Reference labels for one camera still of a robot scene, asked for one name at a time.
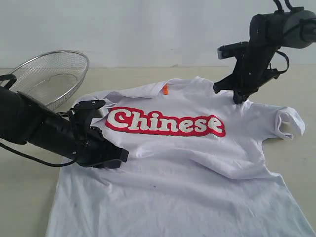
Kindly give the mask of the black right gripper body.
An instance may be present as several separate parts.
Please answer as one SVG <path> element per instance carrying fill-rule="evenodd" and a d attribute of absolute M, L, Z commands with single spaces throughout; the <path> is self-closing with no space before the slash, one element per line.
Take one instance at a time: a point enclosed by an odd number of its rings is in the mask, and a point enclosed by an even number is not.
<path fill-rule="evenodd" d="M 271 79 L 277 79 L 280 72 L 271 68 L 270 62 L 279 49 L 275 45 L 255 45 L 249 42 L 241 60 L 237 90 L 249 90 L 251 95 Z"/>

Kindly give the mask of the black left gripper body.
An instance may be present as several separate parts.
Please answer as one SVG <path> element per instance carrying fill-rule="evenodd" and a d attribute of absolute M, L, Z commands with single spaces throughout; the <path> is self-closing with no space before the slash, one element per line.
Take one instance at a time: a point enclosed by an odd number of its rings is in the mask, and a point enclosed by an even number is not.
<path fill-rule="evenodd" d="M 62 117 L 47 117 L 41 122 L 28 142 L 62 155 L 76 159 L 83 167 L 98 166 L 108 160 L 114 145 L 107 141 L 97 127 L 88 127 L 82 134 L 74 135 L 70 122 Z"/>

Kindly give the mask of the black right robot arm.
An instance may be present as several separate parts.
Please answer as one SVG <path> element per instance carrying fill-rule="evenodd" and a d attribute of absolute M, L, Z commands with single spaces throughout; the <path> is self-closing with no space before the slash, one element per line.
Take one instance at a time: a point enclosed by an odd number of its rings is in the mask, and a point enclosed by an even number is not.
<path fill-rule="evenodd" d="M 236 104 L 245 102 L 261 86 L 277 79 L 285 71 L 271 67 L 271 60 L 279 54 L 281 47 L 302 49 L 316 41 L 316 15 L 303 7 L 295 7 L 289 12 L 277 10 L 271 14 L 257 14 L 249 26 L 249 41 L 224 45 L 218 48 L 218 58 L 234 57 L 233 72 L 214 83 L 213 90 L 219 93 L 230 90 Z"/>

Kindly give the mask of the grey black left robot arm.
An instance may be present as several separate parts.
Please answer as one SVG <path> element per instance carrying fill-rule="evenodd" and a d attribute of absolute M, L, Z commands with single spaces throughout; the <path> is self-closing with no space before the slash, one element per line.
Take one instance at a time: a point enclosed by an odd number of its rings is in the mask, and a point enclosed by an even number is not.
<path fill-rule="evenodd" d="M 91 126 L 103 100 L 81 101 L 64 113 L 55 113 L 22 93 L 0 89 L 0 137 L 8 142 L 30 143 L 69 158 L 82 167 L 119 168 L 129 152 L 106 140 Z"/>

